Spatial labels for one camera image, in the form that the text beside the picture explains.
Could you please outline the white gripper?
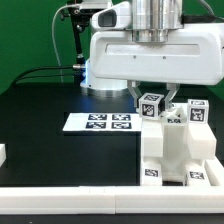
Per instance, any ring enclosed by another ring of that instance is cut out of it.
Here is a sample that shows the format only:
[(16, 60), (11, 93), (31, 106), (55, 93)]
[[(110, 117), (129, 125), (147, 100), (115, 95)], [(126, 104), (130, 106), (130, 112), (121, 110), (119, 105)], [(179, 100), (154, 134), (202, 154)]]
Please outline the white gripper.
[(180, 84), (215, 85), (224, 79), (224, 24), (187, 24), (169, 32), (165, 43), (135, 43), (128, 31), (97, 32), (89, 71), (97, 78), (128, 80), (135, 108), (142, 96), (139, 81), (167, 83), (167, 111)]

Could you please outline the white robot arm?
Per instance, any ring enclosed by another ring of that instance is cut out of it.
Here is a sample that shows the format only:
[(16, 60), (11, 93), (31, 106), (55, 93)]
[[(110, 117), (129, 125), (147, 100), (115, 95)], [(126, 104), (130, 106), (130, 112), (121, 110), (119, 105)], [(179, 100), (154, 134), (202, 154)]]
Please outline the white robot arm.
[(137, 99), (139, 83), (165, 83), (169, 108), (181, 84), (224, 79), (223, 19), (212, 9), (185, 15), (182, 1), (131, 0), (95, 13), (81, 87), (101, 96), (127, 88)]

